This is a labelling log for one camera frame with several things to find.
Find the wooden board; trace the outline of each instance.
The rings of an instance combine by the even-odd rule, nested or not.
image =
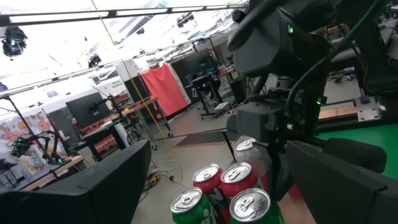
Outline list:
[[[68,162],[67,164],[63,165],[62,167],[60,167],[59,169],[57,169],[55,171],[55,173],[58,176],[61,176],[62,174],[64,174],[65,171],[67,171],[69,168],[71,168],[72,166],[78,164],[79,162],[83,161],[84,157],[83,156],[73,156],[70,157],[71,161]],[[44,177],[40,178],[39,180],[36,180],[35,182],[29,184],[28,186],[26,186],[25,188],[21,189],[21,191],[31,191],[34,190],[37,187],[43,186],[46,183],[55,180],[55,177],[53,174],[47,174]]]
[[[321,111],[319,113],[318,119],[327,119],[327,118],[334,118],[339,116],[346,116],[356,114],[357,110],[355,107],[352,108],[337,108],[333,110]]]

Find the wire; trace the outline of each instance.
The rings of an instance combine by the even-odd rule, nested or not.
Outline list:
[[[93,3],[95,10],[98,11],[98,9],[97,9],[97,7],[96,7],[96,5],[95,5],[94,0],[91,0],[91,3]],[[102,24],[104,25],[105,31],[108,33],[109,39],[111,40],[112,44],[114,45],[114,41],[113,41],[112,35],[111,35],[111,33],[109,32],[108,28],[106,27],[106,25],[105,25],[105,23],[104,23],[104,21],[103,21],[103,18],[102,18],[101,16],[99,16],[99,19],[101,20]],[[142,95],[141,95],[141,92],[138,90],[138,87],[137,87],[136,83],[134,82],[134,80],[132,79],[132,76],[131,76],[131,74],[130,74],[129,69],[127,69],[126,63],[124,62],[124,60],[121,60],[121,61],[122,61],[123,65],[124,65],[124,68],[125,68],[126,71],[127,71],[127,74],[129,75],[130,81],[131,81],[131,83],[132,83],[134,89],[135,89],[135,90],[137,91],[137,93],[138,93],[138,96],[139,96],[139,98],[140,98],[142,104],[143,104],[143,105],[145,106],[145,108],[147,109],[147,111],[148,111],[150,117],[151,117],[152,120],[154,121],[154,123],[155,123],[157,129],[159,130],[159,133],[162,135],[163,140],[164,140],[164,142],[166,143],[166,146],[170,149],[170,151],[171,151],[171,153],[172,153],[172,156],[173,156],[174,160],[175,160],[176,163],[177,163],[177,167],[178,167],[178,169],[179,169],[179,171],[180,171],[181,179],[180,179],[180,180],[175,180],[174,176],[169,177],[169,179],[170,179],[171,181],[174,181],[175,183],[180,184],[180,183],[182,182],[182,180],[183,180],[183,172],[182,172],[182,169],[181,169],[181,166],[180,166],[178,160],[176,160],[176,158],[175,158],[175,154],[173,153],[173,150],[172,150],[173,147],[172,147],[172,146],[170,145],[170,143],[167,141],[166,135],[164,134],[162,128],[160,128],[160,126],[159,126],[158,122],[156,121],[154,115],[153,115],[152,112],[150,111],[150,109],[149,109],[149,107],[148,107],[148,104],[145,102],[144,98],[143,98]]]
[[[173,166],[173,167],[171,167],[171,168],[167,168],[167,169],[158,169],[158,168],[156,168],[156,169],[154,169],[153,172],[158,172],[158,171],[161,171],[161,172],[170,171],[170,170],[175,169],[175,168],[178,166],[178,165],[177,165],[178,162],[177,162],[176,160],[158,161],[157,163],[158,163],[158,165],[159,165],[160,163],[163,163],[163,162],[175,162],[176,164],[175,164],[175,166]]]
[[[374,16],[379,12],[382,8],[384,8],[387,0],[377,0],[372,3],[372,6],[368,9],[365,15],[361,18],[361,20],[354,26],[351,32],[340,42],[340,44],[334,48],[328,55],[326,55],[323,59],[321,59],[318,63],[316,63],[312,68],[310,68],[292,87],[289,97],[287,98],[285,105],[285,113],[288,117],[290,117],[290,112],[292,111],[292,104],[296,94],[299,92],[301,85],[306,83],[309,77],[314,73],[316,69],[320,66],[329,63],[336,55],[338,55],[349,43],[353,41],[356,34],[360,31],[362,26],[368,22],[373,20]]]

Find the red soda can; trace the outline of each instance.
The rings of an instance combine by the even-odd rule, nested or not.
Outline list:
[[[250,188],[262,189],[259,176],[247,162],[232,164],[221,174],[221,189],[228,202],[238,193]]]
[[[193,186],[200,188],[210,198],[218,214],[219,222],[229,224],[231,215],[228,200],[221,190],[222,171],[217,164],[207,164],[193,173],[192,180]]]

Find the black cable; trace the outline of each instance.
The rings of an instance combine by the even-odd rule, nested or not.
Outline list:
[[[354,28],[351,30],[351,32],[340,42],[340,44],[334,48],[331,52],[329,52],[328,55],[326,55],[323,59],[321,59],[318,63],[316,63],[310,70],[308,70],[298,81],[297,83],[292,87],[289,97],[287,98],[286,101],[286,106],[285,106],[285,114],[286,116],[290,117],[290,112],[292,111],[292,105],[294,98],[296,94],[299,92],[301,86],[303,83],[307,81],[308,78],[311,77],[311,74],[321,67],[322,65],[326,65],[329,63],[336,55],[338,55],[349,43],[351,43],[356,34],[360,31],[362,26],[364,24],[370,23],[374,17],[378,14],[378,12],[384,8],[386,5],[387,0],[377,0],[374,1],[372,6],[369,8],[369,10],[365,13],[365,15],[362,17],[362,19],[354,26]]]

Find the power cord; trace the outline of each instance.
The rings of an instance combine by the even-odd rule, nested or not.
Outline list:
[[[91,3],[93,4],[95,10],[98,11],[98,8],[96,7],[94,0],[91,0]],[[108,28],[106,27],[105,22],[103,21],[103,18],[102,18],[101,16],[99,16],[99,19],[101,20],[101,22],[102,22],[102,24],[103,24],[103,26],[104,26],[104,28],[105,28],[105,31],[108,33],[109,39],[111,40],[112,44],[114,45],[115,42],[113,41],[112,35],[111,35],[111,33],[109,32]],[[170,143],[167,141],[166,135],[164,134],[162,128],[160,128],[160,126],[159,126],[158,122],[156,121],[154,115],[153,115],[152,112],[150,111],[150,109],[149,109],[149,107],[148,107],[148,104],[145,102],[144,98],[142,97],[142,95],[141,95],[141,93],[140,93],[140,91],[139,91],[139,89],[138,89],[136,83],[135,83],[134,80],[132,79],[132,76],[131,76],[131,74],[130,74],[129,69],[127,69],[127,65],[126,65],[126,63],[124,62],[124,60],[122,60],[122,63],[123,63],[123,65],[124,65],[124,68],[125,68],[126,71],[127,71],[127,74],[129,75],[130,81],[131,81],[131,83],[132,83],[134,89],[137,91],[137,93],[138,93],[138,95],[139,95],[140,101],[142,102],[142,104],[145,106],[145,108],[146,108],[147,111],[149,112],[149,115],[150,115],[150,117],[152,118],[152,120],[154,121],[154,123],[155,123],[157,129],[159,130],[159,133],[162,135],[162,138],[163,138],[163,140],[164,140],[166,146],[170,149],[170,151],[171,151],[171,153],[172,153],[172,156],[173,156],[173,158],[174,158],[174,161],[177,163],[177,167],[178,167],[178,169],[179,169],[179,171],[180,171],[181,179],[180,179],[180,180],[175,180],[175,177],[172,176],[172,175],[171,175],[171,176],[165,175],[165,176],[168,177],[170,181],[173,181],[173,182],[175,182],[175,183],[177,183],[177,184],[181,184],[181,182],[182,182],[182,180],[183,180],[183,172],[182,172],[182,169],[181,169],[181,166],[180,166],[178,160],[176,160],[175,154],[173,153],[173,150],[172,150],[173,147],[172,147],[172,146],[170,145]]]
[[[155,187],[159,183],[160,178],[161,178],[160,174],[158,174],[156,172],[149,174],[149,176],[147,177],[147,180],[145,182],[144,189],[142,190],[142,193],[141,193],[141,195],[142,194],[145,194],[145,195],[139,200],[138,203],[141,203],[148,196],[149,190],[151,188]]]

